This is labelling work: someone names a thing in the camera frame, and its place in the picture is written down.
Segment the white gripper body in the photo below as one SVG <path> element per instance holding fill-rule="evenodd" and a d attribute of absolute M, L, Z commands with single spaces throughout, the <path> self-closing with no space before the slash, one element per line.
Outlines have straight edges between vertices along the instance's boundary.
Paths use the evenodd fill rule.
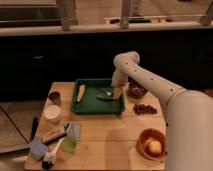
<path fill-rule="evenodd" d="M 128 76 L 116 69 L 112 75 L 112 83 L 111 86 L 113 88 L 123 88 L 128 82 Z"/>

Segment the gripper finger pair tip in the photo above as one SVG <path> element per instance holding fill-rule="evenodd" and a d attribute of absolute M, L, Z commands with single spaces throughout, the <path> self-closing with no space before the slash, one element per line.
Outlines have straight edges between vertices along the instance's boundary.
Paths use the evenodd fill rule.
<path fill-rule="evenodd" d="M 121 96 L 122 91 L 123 91 L 123 88 L 122 88 L 122 87 L 115 87 L 115 88 L 113 89 L 113 98 L 114 98 L 114 99 L 118 99 L 118 98 Z"/>

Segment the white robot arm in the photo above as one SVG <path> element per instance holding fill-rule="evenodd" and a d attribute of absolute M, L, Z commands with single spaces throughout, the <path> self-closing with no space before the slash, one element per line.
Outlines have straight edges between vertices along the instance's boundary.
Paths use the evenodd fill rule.
<path fill-rule="evenodd" d="M 213 98 L 162 78 L 139 62 L 135 51 L 114 57 L 114 97 L 131 77 L 159 99 L 166 122 L 165 171 L 213 171 Z"/>

